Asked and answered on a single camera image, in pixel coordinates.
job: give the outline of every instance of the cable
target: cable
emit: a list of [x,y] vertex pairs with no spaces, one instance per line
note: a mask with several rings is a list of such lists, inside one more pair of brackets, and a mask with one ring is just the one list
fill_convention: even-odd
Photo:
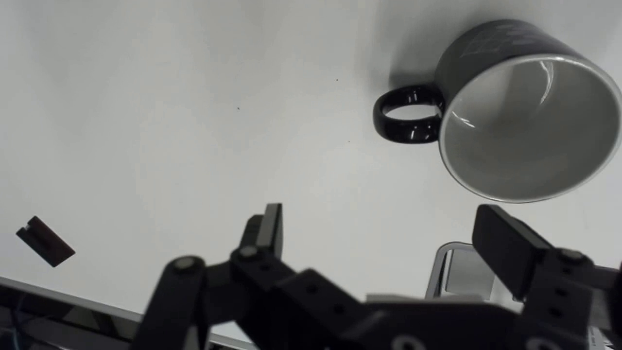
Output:
[[13,322],[13,328],[15,329],[15,331],[13,332],[13,346],[15,347],[15,350],[21,350],[22,348],[20,347],[19,344],[19,337],[22,338],[26,338],[29,339],[32,342],[35,342],[37,344],[41,344],[44,346],[48,346],[52,349],[56,349],[56,350],[63,350],[61,348],[59,348],[58,346],[52,344],[52,343],[48,343],[47,341],[43,341],[40,339],[37,339],[33,336],[31,336],[30,334],[26,333],[23,329],[22,329],[22,325],[19,322],[19,319],[17,318],[17,313],[19,312],[19,310],[21,310],[22,308],[22,304],[24,303],[24,299],[26,298],[26,293],[23,293],[22,296],[19,298],[19,301],[17,302],[17,306],[11,310],[11,321]]

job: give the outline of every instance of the white surface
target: white surface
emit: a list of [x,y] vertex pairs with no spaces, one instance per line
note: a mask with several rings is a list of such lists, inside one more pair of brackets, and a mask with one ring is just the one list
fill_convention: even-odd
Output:
[[[378,136],[371,108],[477,23],[531,21],[622,82],[615,0],[0,7],[0,276],[135,312],[165,263],[227,259],[246,219],[277,201],[294,269],[358,298],[423,296],[436,250],[468,241],[486,201],[451,178],[436,144]],[[503,207],[618,266],[621,175],[618,154],[575,192]],[[21,242],[34,214],[77,254],[50,268]]]

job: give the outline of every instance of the mug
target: mug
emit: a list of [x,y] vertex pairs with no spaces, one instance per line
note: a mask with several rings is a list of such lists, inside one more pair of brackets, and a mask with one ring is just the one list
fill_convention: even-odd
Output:
[[[594,63],[532,24],[500,20],[467,31],[443,53],[434,81],[402,87],[374,105],[389,141],[439,141],[443,163],[471,192],[535,202],[577,188],[620,143],[622,95]],[[386,115],[434,105],[419,120]]]

